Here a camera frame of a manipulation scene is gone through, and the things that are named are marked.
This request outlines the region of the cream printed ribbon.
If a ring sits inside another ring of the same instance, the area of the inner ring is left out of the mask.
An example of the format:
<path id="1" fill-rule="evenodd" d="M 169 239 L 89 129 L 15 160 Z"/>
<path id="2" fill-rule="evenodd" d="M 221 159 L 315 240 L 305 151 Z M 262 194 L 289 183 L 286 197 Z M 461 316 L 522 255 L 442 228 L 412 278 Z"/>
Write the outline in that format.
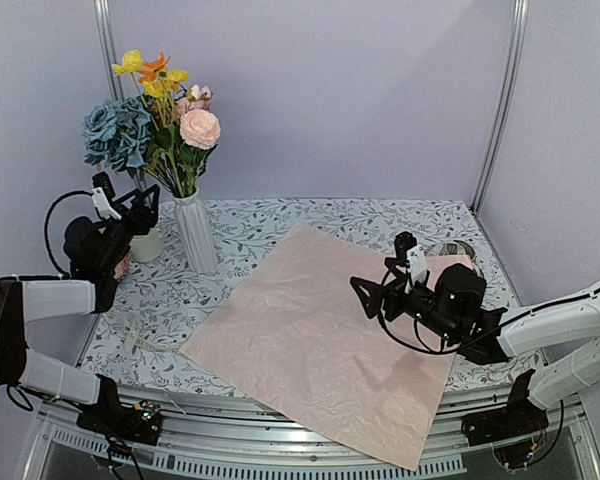
<path id="1" fill-rule="evenodd" d="M 142 335 L 143 323 L 135 316 L 125 316 L 119 319 L 123 348 L 132 352 L 135 348 L 149 352 L 174 352 L 179 350 L 187 337 L 182 340 L 155 340 L 152 341 Z"/>

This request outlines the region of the blue flower bunch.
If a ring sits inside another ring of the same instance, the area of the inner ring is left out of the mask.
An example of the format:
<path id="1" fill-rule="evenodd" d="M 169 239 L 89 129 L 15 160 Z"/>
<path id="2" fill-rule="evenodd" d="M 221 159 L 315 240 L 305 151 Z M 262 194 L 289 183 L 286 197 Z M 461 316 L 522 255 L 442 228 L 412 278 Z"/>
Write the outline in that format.
<path id="1" fill-rule="evenodd" d="M 132 178 L 149 175 L 175 194 L 176 179 L 167 160 L 171 140 L 158 107 L 147 95 L 95 107 L 83 120 L 85 162 Z"/>

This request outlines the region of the pink wrapping paper sheet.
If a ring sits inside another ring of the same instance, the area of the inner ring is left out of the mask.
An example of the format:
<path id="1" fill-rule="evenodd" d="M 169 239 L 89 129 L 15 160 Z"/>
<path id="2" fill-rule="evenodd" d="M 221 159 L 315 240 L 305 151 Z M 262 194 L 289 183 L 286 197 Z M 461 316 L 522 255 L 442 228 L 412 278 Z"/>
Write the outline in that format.
<path id="1" fill-rule="evenodd" d="M 182 346 L 258 402 L 365 455 L 414 470 L 453 359 L 410 350 L 366 317 L 350 279 L 378 281 L 384 256 L 295 224 Z M 398 338 L 439 338 L 408 316 Z"/>

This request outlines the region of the peach peony flower stem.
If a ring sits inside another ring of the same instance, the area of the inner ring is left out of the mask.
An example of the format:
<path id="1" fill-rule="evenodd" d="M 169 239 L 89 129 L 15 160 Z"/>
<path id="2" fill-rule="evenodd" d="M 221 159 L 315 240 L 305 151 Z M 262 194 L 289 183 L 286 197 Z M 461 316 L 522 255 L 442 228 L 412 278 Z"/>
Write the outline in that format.
<path id="1" fill-rule="evenodd" d="M 179 115 L 177 157 L 181 198 L 197 192 L 197 180 L 206 172 L 210 155 L 221 135 L 218 117 L 210 111 L 213 92 L 194 84 L 176 102 Z"/>

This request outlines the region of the yellow poppy flower stem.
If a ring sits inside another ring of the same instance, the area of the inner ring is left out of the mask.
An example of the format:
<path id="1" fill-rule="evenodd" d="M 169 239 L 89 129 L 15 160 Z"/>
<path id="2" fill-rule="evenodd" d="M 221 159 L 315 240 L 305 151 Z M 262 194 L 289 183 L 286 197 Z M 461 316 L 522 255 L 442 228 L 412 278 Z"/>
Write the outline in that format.
<path id="1" fill-rule="evenodd" d="M 131 50 L 119 63 L 113 63 L 111 70 L 117 78 L 125 75 L 132 78 L 142 108 L 150 117 L 144 171 L 174 197 L 184 197 L 185 171 L 177 165 L 182 140 L 178 133 L 180 114 L 176 96 L 183 90 L 188 72 L 170 69 L 169 63 L 170 58 L 163 53 L 156 60 L 147 61 L 139 50 Z"/>

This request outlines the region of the orange poppy flower stem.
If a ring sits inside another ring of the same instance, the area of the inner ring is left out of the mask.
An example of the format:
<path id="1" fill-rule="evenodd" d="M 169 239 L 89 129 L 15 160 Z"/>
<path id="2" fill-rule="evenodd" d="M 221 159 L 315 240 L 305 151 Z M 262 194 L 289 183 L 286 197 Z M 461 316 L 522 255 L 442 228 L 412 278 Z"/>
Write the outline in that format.
<path id="1" fill-rule="evenodd" d="M 179 115 L 176 94 L 188 78 L 184 70 L 169 70 L 170 59 L 161 53 L 157 60 L 144 61 L 138 71 L 145 109 L 151 114 L 151 141 L 146 154 L 146 172 L 161 183 L 173 197 L 180 197 L 179 169 L 176 163 L 176 127 Z"/>

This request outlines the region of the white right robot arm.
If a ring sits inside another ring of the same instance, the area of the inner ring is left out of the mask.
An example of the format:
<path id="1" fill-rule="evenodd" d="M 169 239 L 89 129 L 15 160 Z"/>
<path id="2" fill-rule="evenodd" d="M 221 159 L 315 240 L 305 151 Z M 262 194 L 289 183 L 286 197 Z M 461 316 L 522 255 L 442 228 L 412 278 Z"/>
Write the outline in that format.
<path id="1" fill-rule="evenodd" d="M 497 427 L 517 436 L 545 410 L 600 381 L 600 281 L 575 294 L 535 306 L 487 310 L 486 281 L 454 263 L 433 288 L 409 270 L 390 267 L 382 283 L 353 277 L 350 284 L 368 318 L 381 328 L 406 314 L 436 334 L 439 355 L 458 354 L 477 365 L 511 361 L 531 351 L 569 346 L 571 352 L 532 372 L 519 397 L 497 415 Z"/>

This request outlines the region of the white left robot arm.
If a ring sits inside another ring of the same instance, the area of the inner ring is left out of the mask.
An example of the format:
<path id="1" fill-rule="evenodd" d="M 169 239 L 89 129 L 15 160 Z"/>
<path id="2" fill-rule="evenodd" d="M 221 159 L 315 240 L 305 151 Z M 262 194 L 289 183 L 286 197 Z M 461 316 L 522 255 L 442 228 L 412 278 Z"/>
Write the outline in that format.
<path id="1" fill-rule="evenodd" d="M 0 277 L 0 385 L 90 406 L 91 419 L 108 434 L 128 426 L 128 412 L 105 396 L 104 379 L 74 367 L 65 347 L 43 334 L 62 321 L 93 320 L 111 309 L 118 289 L 116 269 L 132 240 L 155 227 L 160 189 L 134 189 L 116 197 L 101 176 L 85 192 L 97 217 L 79 216 L 65 228 L 69 266 L 52 275 Z"/>

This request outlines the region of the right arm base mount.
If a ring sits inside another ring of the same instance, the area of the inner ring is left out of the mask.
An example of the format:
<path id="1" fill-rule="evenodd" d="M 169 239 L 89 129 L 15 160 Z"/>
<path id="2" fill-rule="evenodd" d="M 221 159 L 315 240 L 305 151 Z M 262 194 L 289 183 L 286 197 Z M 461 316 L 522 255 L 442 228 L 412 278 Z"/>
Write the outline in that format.
<path id="1" fill-rule="evenodd" d="M 515 438 L 549 426 L 546 410 L 536 407 L 528 398 L 534 373 L 530 369 L 516 378 L 503 407 L 462 417 L 461 432 L 470 446 Z"/>

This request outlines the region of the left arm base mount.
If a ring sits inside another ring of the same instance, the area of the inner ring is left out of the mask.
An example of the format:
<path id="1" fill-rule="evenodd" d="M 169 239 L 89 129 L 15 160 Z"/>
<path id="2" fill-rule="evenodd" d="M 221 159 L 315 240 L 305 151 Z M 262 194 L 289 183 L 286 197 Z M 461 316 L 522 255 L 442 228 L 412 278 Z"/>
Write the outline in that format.
<path id="1" fill-rule="evenodd" d="M 124 405 L 118 395 L 117 383 L 98 375 L 100 388 L 95 404 L 80 404 L 76 425 L 115 439 L 150 446 L 158 444 L 164 417 L 160 406 L 149 400 Z"/>

